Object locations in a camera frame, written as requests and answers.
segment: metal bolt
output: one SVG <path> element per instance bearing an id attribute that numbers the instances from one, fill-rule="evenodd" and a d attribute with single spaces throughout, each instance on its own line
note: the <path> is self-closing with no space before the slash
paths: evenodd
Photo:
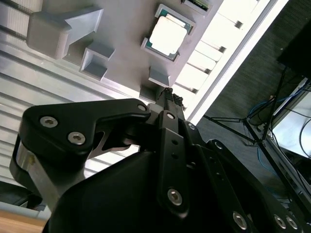
<path id="1" fill-rule="evenodd" d="M 297 224 L 294 222 L 294 220 L 292 220 L 290 217 L 286 216 L 286 220 L 288 221 L 288 223 L 290 224 L 290 226 L 292 228 L 294 228 L 295 230 L 298 229 L 298 226 Z"/>
<path id="2" fill-rule="evenodd" d="M 68 135 L 68 140 L 69 142 L 71 142 L 72 144 L 76 144 L 76 145 L 82 145 L 85 143 L 86 141 L 86 137 L 84 137 L 84 135 L 82 133 L 79 132 L 71 132 Z"/>
<path id="3" fill-rule="evenodd" d="M 172 115 L 172 114 L 170 114 L 170 113 L 167 113 L 167 116 L 170 118 L 170 119 L 174 119 L 175 117 Z"/>
<path id="4" fill-rule="evenodd" d="M 181 205 L 181 203 L 183 202 L 183 199 L 180 193 L 173 188 L 171 188 L 167 192 L 167 196 L 169 197 L 169 200 L 171 201 L 171 203 L 173 203 L 174 205 Z"/>
<path id="5" fill-rule="evenodd" d="M 238 212 L 235 212 L 235 211 L 233 212 L 233 220 L 242 230 L 247 229 L 247 223 L 245 219 Z"/>
<path id="6" fill-rule="evenodd" d="M 218 149 L 220 149 L 220 150 L 222 150 L 222 149 L 223 149 L 221 146 L 219 146 L 219 145 L 218 145 L 218 143 L 217 143 L 217 142 L 215 142 L 215 146 L 216 146 Z"/>
<path id="7" fill-rule="evenodd" d="M 188 123 L 188 126 L 189 126 L 190 129 L 195 130 L 195 126 L 193 124 Z"/>
<path id="8" fill-rule="evenodd" d="M 286 229 L 285 222 L 284 222 L 279 216 L 274 215 L 274 220 L 275 220 L 276 223 L 280 226 L 280 228 Z"/>
<path id="9" fill-rule="evenodd" d="M 143 105 L 138 105 L 138 108 L 140 109 L 140 110 L 142 110 L 142 111 L 146 111 L 147 110 L 147 108 L 145 107 L 145 106 L 143 106 Z"/>
<path id="10" fill-rule="evenodd" d="M 58 124 L 57 120 L 51 116 L 42 117 L 40 119 L 40 123 L 41 123 L 41 125 L 43 125 L 44 127 L 47 127 L 47 128 L 53 128 Z"/>

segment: black cable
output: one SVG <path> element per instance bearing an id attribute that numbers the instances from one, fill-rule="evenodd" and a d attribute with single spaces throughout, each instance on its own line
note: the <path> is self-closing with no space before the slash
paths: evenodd
<path id="1" fill-rule="evenodd" d="M 300 175 L 299 171 L 298 171 L 297 168 L 293 165 L 293 163 L 290 161 L 290 159 L 286 156 L 286 154 L 282 151 L 280 145 L 278 144 L 278 141 L 277 141 L 277 139 L 276 139 L 275 134 L 274 134 L 273 131 L 272 131 L 272 128 L 273 128 L 273 127 L 271 126 L 270 131 L 271 131 L 271 133 L 272 133 L 272 136 L 273 136 L 274 140 L 276 141 L 276 145 L 277 145 L 278 149 L 279 149 L 280 152 L 283 154 L 283 156 L 287 159 L 287 161 L 288 161 L 288 162 L 293 166 L 293 168 L 296 170 L 297 175 L 298 175 L 298 177 L 299 177 L 299 179 L 300 179 L 302 185 L 303 185 L 304 188 L 305 188 L 305 191 L 306 191 L 306 192 L 309 194 L 309 196 L 311 197 L 311 193 L 310 193 L 309 190 L 307 189 L 305 183 L 302 181 L 301 175 Z"/>
<path id="2" fill-rule="evenodd" d="M 301 147 L 302 151 L 304 152 L 304 154 L 305 154 L 308 158 L 310 158 L 310 155 L 308 155 L 308 154 L 306 153 L 305 149 L 304 149 L 303 146 L 302 146 L 302 133 L 303 133 L 305 127 L 307 126 L 307 124 L 308 124 L 310 121 L 311 121 L 311 119 L 309 119 L 309 120 L 304 124 L 304 126 L 301 128 L 301 131 L 300 131 L 300 134 L 299 134 L 299 144 L 300 144 L 300 147 Z"/>
<path id="3" fill-rule="evenodd" d="M 303 115 L 303 114 L 301 114 L 301 113 L 299 113 L 299 112 L 296 112 L 296 111 L 294 111 L 294 110 L 292 110 L 292 109 L 289 109 L 289 108 L 284 108 L 284 109 L 286 109 L 287 111 L 291 111 L 291 112 L 293 112 L 293 113 L 296 113 L 296 114 L 298 114 L 298 115 L 301 115 L 301 116 L 303 116 L 303 117 L 311 118 L 311 116 Z"/>

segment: floor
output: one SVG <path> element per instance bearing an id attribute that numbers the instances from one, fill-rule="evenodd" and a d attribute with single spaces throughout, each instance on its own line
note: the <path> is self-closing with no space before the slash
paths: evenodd
<path id="1" fill-rule="evenodd" d="M 276 61 L 277 57 L 310 19 L 310 0 L 289 0 L 206 115 L 243 118 L 254 105 L 268 100 L 275 93 L 284 69 L 284 66 Z M 296 87 L 292 83 L 301 80 L 300 77 L 292 79 L 293 77 L 294 73 L 289 71 L 285 79 L 290 80 L 290 83 L 282 88 L 280 97 L 289 96 Z M 261 113 L 260 118 L 265 120 L 268 112 Z M 244 133 L 243 126 L 239 123 L 227 125 Z M 205 118 L 202 118 L 197 126 L 205 141 L 213 138 L 222 141 L 266 187 L 277 195 L 285 196 L 279 178 L 260 165 L 257 159 L 257 148 L 245 146 L 244 139 Z M 261 159 L 269 166 L 264 155 Z"/>

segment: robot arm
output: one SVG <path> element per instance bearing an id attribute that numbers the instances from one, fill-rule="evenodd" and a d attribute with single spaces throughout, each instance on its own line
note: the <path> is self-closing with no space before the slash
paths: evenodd
<path id="1" fill-rule="evenodd" d="M 87 159 L 132 144 L 138 153 L 84 178 Z M 308 232 L 225 145 L 202 140 L 169 88 L 149 106 L 127 99 L 26 110 L 10 170 L 51 209 L 45 233 Z"/>

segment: blue cable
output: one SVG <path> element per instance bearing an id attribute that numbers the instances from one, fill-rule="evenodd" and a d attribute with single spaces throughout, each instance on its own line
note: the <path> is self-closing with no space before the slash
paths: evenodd
<path id="1" fill-rule="evenodd" d="M 293 94 L 293 95 L 291 95 L 291 96 L 288 96 L 288 97 L 285 97 L 285 98 L 282 98 L 282 99 L 280 99 L 280 100 L 277 100 L 277 102 L 282 102 L 282 101 L 284 101 L 284 100 L 286 100 L 286 99 L 288 99 L 288 98 L 294 97 L 294 96 L 298 95 L 298 94 L 299 94 L 300 92 L 302 92 L 302 91 L 303 91 L 303 87 L 302 87 L 301 89 L 299 89 L 295 94 Z M 263 104 L 265 104 L 265 103 L 267 103 L 267 102 L 269 102 L 269 101 L 263 101 L 263 102 L 261 102 L 261 103 L 256 104 L 256 105 L 251 109 L 251 111 L 249 111 L 248 115 L 252 114 L 258 107 L 260 107 L 261 105 L 263 105 Z"/>
<path id="2" fill-rule="evenodd" d="M 257 147 L 257 157 L 258 157 L 258 160 L 259 160 L 260 164 L 261 164 L 266 170 L 272 172 L 274 175 L 276 175 L 276 176 L 278 177 L 277 173 L 276 173 L 274 170 L 268 168 L 268 167 L 267 167 L 265 164 L 263 164 L 263 162 L 261 161 L 259 147 Z"/>

